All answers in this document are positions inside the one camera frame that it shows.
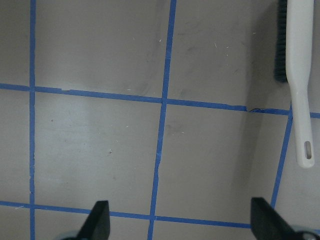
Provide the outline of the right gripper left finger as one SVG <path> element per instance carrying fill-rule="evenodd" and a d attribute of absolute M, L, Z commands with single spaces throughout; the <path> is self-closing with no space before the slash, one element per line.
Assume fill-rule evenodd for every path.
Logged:
<path fill-rule="evenodd" d="M 94 204 L 75 240 L 108 240 L 110 232 L 109 202 L 100 200 Z"/>

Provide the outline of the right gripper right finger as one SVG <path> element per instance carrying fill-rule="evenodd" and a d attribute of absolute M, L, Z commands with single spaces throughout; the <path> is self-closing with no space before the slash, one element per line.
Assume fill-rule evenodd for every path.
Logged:
<path fill-rule="evenodd" d="M 300 239 L 300 234 L 262 197 L 251 198 L 250 229 L 256 240 Z"/>

